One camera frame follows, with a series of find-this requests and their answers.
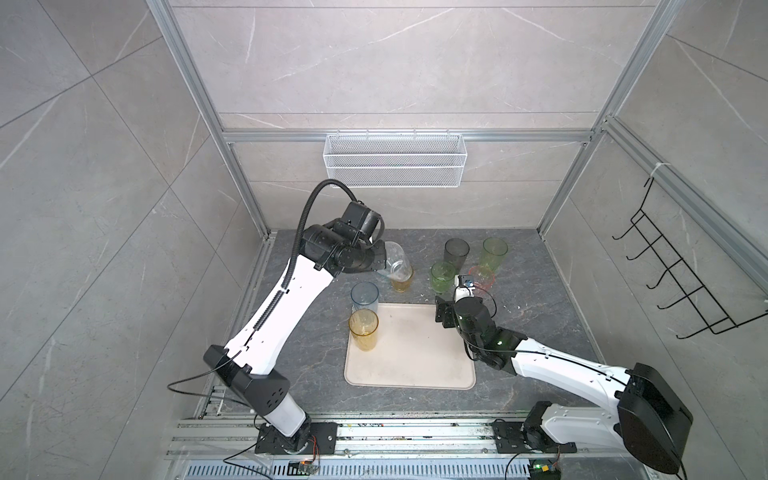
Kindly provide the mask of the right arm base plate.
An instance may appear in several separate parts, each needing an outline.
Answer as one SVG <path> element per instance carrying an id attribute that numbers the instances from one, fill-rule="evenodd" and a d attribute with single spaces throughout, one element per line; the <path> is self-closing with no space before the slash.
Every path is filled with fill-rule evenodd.
<path id="1" fill-rule="evenodd" d="M 500 454 L 570 454 L 577 452 L 577 447 L 573 442 L 557 443 L 540 426 L 502 419 L 495 419 L 489 426 L 492 429 L 492 437 L 497 452 Z"/>

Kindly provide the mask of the tall green glass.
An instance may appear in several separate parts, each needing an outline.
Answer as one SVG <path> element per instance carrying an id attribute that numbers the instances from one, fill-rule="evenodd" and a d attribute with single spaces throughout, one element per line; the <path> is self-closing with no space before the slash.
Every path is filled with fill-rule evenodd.
<path id="1" fill-rule="evenodd" d="M 496 273 L 508 252 L 509 246 L 505 240 L 497 237 L 486 238 L 482 243 L 478 265 Z"/>

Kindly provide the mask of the tall blue glass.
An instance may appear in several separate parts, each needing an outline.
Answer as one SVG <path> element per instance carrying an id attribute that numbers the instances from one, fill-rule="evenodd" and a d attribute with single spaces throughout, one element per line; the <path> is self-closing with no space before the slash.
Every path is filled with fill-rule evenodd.
<path id="1" fill-rule="evenodd" d="M 379 305 L 380 291 L 372 282 L 357 283 L 350 291 L 352 311 L 370 310 L 376 312 Z"/>

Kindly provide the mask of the tall amber glass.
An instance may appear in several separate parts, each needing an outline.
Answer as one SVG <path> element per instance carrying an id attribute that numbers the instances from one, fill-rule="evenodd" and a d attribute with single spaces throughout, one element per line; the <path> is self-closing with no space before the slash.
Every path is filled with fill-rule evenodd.
<path id="1" fill-rule="evenodd" d="M 371 351 L 375 348 L 379 325 L 378 315 L 370 309 L 356 310 L 348 319 L 348 327 L 354 343 L 362 351 Z"/>

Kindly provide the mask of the short amber glass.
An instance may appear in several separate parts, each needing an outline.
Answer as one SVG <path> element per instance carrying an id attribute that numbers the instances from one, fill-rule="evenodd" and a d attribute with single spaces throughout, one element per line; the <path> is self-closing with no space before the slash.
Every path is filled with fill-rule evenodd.
<path id="1" fill-rule="evenodd" d="M 411 287 L 413 277 L 414 277 L 414 272 L 411 272 L 409 276 L 406 279 L 403 279 L 402 281 L 392 279 L 391 280 L 392 288 L 394 289 L 395 292 L 398 292 L 398 293 L 407 292 Z"/>

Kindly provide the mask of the short pink glass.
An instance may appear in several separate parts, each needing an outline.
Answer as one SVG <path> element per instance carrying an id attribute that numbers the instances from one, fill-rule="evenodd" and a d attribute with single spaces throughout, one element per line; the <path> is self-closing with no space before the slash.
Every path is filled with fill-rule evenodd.
<path id="1" fill-rule="evenodd" d="M 494 272 L 484 265 L 476 265 L 469 270 L 469 274 L 473 277 L 474 284 L 489 289 L 495 282 Z"/>

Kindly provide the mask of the tall grey glass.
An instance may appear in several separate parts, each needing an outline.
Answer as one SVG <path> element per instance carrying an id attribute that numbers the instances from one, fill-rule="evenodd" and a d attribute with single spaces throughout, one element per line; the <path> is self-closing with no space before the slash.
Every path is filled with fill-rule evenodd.
<path id="1" fill-rule="evenodd" d="M 444 244 L 443 261 L 460 273 L 470 252 L 470 245 L 461 238 L 450 238 Z"/>

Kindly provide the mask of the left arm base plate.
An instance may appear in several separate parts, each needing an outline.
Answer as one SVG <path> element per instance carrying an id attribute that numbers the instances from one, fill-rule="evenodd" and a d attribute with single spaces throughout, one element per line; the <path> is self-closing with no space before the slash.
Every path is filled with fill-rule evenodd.
<path id="1" fill-rule="evenodd" d="M 260 428 L 256 453 L 288 455 L 332 455 L 339 425 L 334 422 L 305 423 L 293 436 L 285 436 L 272 425 Z"/>

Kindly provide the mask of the short green glass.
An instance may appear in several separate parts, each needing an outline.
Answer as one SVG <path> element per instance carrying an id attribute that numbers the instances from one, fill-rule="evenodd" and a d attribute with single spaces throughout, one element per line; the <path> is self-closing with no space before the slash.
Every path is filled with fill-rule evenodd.
<path id="1" fill-rule="evenodd" d="M 439 295 L 446 293 L 453 286 L 456 275 L 456 267 L 451 262 L 434 263 L 429 271 L 432 290 Z"/>

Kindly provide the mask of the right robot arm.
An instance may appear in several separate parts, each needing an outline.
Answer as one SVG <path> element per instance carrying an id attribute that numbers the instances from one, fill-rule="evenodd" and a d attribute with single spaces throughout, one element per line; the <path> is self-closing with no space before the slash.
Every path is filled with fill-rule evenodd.
<path id="1" fill-rule="evenodd" d="M 468 357 L 494 370 L 542 381 L 592 403 L 584 413 L 539 401 L 520 428 L 528 449 L 568 444 L 621 447 L 645 466 L 685 476 L 684 450 L 693 415 L 653 367 L 588 361 L 496 325 L 483 298 L 436 298 L 435 320 L 460 335 Z"/>

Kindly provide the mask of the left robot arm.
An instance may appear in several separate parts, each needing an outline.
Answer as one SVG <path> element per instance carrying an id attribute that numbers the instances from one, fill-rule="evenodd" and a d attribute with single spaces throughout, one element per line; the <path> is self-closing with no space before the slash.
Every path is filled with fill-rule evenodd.
<path id="1" fill-rule="evenodd" d="M 251 320 L 226 345 L 212 345 L 204 362 L 223 383 L 299 449 L 308 436 L 307 413 L 275 370 L 281 350 L 315 299 L 340 274 L 381 270 L 385 243 L 381 216 L 360 201 L 326 224 L 305 225 L 303 211 L 288 264 Z"/>

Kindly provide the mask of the aluminium rail frame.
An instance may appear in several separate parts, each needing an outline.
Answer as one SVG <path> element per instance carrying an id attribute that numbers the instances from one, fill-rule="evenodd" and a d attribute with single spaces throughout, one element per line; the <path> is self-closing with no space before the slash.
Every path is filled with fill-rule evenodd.
<path id="1" fill-rule="evenodd" d="M 317 414 L 339 425 L 332 455 L 256 453 L 251 415 L 183 420 L 171 432 L 160 479 L 657 479 L 618 448 L 575 444 L 576 453 L 497 452 L 493 414 Z"/>

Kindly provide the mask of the beige tray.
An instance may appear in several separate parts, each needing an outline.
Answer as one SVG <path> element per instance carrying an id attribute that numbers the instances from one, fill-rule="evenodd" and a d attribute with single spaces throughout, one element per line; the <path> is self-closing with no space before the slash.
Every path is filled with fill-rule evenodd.
<path id="1" fill-rule="evenodd" d="M 474 363 L 454 329 L 435 321 L 428 304 L 381 303 L 377 343 L 370 351 L 348 341 L 344 378 L 353 386 L 470 390 Z"/>

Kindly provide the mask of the short clear glass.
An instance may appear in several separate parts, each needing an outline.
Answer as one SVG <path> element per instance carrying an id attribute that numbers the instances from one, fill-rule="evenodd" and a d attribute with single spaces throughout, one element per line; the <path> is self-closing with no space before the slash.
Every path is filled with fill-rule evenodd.
<path id="1" fill-rule="evenodd" d="M 406 282 L 413 274 L 411 262 L 403 247 L 394 241 L 385 242 L 386 260 L 377 273 L 395 282 Z"/>

